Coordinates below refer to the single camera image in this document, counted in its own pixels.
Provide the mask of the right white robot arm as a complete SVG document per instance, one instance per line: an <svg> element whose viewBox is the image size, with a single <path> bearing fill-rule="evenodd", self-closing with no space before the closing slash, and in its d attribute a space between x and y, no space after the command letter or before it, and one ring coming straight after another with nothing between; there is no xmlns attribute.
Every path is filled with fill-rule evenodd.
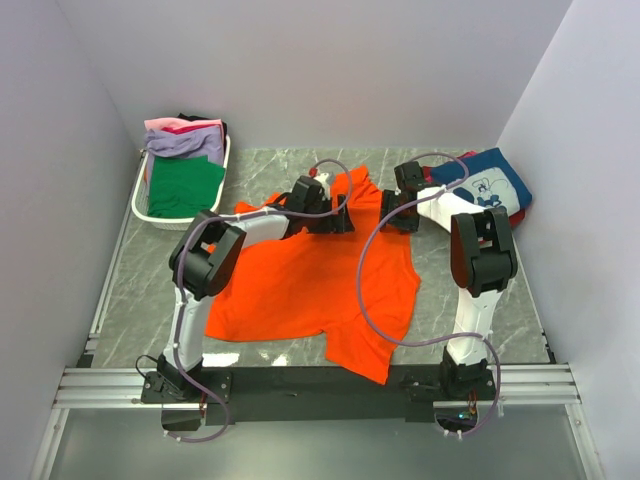
<svg viewBox="0 0 640 480"><path fill-rule="evenodd" d="M450 234L450 270L459 294L438 378L444 395L460 399L493 384L486 341L498 301L518 270L509 216L503 207L479 206L428 182L416 160L395 167L394 174L397 188L382 194L384 224L413 233L424 218Z"/></svg>

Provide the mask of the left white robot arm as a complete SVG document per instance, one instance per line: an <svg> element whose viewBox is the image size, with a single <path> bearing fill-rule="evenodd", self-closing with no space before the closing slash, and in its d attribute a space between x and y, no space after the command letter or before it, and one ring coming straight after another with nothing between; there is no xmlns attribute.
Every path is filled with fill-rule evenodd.
<svg viewBox="0 0 640 480"><path fill-rule="evenodd" d="M170 256L175 309L169 339L155 361L156 370L145 381L147 390L179 403L215 395L202 379L204 332L214 299L229 284L240 254L302 230L353 232L347 207L352 176L347 174L346 180L346 192L338 194L333 175L313 171L257 210L235 215L203 210L196 215Z"/></svg>

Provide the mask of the orange t shirt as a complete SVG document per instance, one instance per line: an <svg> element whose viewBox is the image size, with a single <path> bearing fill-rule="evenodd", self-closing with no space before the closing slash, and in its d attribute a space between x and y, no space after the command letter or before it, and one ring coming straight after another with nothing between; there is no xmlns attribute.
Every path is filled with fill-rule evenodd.
<svg viewBox="0 0 640 480"><path fill-rule="evenodd" d="M206 336L229 342L326 336L327 360L379 384L395 341L408 332L420 278L410 239L382 232L382 193L366 166L350 173L355 231L310 234L248 247L210 309Z"/></svg>

